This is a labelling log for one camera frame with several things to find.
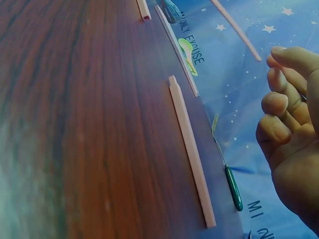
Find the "white star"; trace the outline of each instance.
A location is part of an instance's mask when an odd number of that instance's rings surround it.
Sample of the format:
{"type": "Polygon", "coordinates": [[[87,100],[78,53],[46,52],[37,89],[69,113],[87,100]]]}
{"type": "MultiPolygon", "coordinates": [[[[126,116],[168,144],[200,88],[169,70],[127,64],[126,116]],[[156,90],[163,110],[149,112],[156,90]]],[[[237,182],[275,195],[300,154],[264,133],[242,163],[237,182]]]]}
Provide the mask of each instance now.
{"type": "Polygon", "coordinates": [[[274,29],[274,26],[267,26],[267,25],[264,25],[265,28],[262,29],[262,31],[266,31],[268,33],[271,33],[272,31],[276,31],[277,29],[274,29]]]}
{"type": "Polygon", "coordinates": [[[220,31],[223,31],[223,30],[225,30],[226,28],[224,27],[223,24],[222,24],[222,25],[218,25],[218,24],[217,24],[216,29],[219,29],[220,31]]]}
{"type": "Polygon", "coordinates": [[[294,14],[293,11],[291,10],[291,8],[288,9],[288,8],[283,7],[283,9],[284,9],[284,10],[282,11],[283,14],[286,14],[286,15],[288,15],[288,16],[290,16],[291,14],[294,14]]]}

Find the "green handle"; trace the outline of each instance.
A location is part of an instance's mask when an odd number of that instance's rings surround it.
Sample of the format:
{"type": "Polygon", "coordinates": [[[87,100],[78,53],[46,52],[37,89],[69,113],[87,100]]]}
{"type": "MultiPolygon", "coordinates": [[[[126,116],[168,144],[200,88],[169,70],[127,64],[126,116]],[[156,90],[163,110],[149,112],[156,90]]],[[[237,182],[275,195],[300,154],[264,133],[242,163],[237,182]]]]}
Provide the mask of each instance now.
{"type": "Polygon", "coordinates": [[[233,172],[231,171],[231,168],[228,165],[225,165],[225,173],[234,204],[237,210],[241,212],[244,209],[243,202],[241,200],[233,172]]]}

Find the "table surface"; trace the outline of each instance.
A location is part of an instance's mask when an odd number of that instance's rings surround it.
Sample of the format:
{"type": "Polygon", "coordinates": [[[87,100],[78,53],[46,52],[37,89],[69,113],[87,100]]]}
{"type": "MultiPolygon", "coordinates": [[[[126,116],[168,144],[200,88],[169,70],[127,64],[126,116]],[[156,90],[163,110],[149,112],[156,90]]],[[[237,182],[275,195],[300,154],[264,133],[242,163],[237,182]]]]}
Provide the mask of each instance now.
{"type": "Polygon", "coordinates": [[[242,238],[203,106],[151,14],[143,23],[134,0],[0,0],[1,238],[242,238]],[[214,229],[171,101],[173,74],[214,229]]]}

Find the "blue plastic sheet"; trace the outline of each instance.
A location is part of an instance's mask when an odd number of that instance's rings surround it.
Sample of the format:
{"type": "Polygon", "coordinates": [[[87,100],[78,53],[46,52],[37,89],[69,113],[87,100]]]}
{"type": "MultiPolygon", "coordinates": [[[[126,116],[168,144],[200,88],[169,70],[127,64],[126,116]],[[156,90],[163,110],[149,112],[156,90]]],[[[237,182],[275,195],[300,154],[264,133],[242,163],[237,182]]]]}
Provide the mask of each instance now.
{"type": "Polygon", "coordinates": [[[221,0],[263,58],[257,62],[209,0],[158,0],[188,54],[188,65],[244,202],[244,232],[253,238],[314,239],[279,200],[255,139],[270,90],[266,58],[274,45],[319,52],[318,0],[221,0]]]}

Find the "pink plastic rod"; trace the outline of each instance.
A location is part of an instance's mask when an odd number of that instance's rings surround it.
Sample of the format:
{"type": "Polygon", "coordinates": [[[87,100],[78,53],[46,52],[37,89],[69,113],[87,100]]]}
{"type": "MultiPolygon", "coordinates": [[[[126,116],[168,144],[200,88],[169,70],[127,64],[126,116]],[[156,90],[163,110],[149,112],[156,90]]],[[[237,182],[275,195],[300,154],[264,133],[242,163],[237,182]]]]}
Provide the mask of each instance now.
{"type": "Polygon", "coordinates": [[[226,18],[226,20],[231,24],[231,26],[234,28],[234,30],[237,32],[237,34],[240,36],[240,38],[244,41],[244,43],[248,46],[251,53],[253,53],[254,57],[257,61],[261,61],[261,56],[256,51],[253,44],[251,44],[248,37],[245,35],[245,33],[242,31],[242,29],[238,26],[238,24],[234,21],[234,19],[229,15],[229,13],[226,11],[226,9],[219,3],[218,0],[210,0],[215,7],[220,11],[220,13],[226,18]]]}

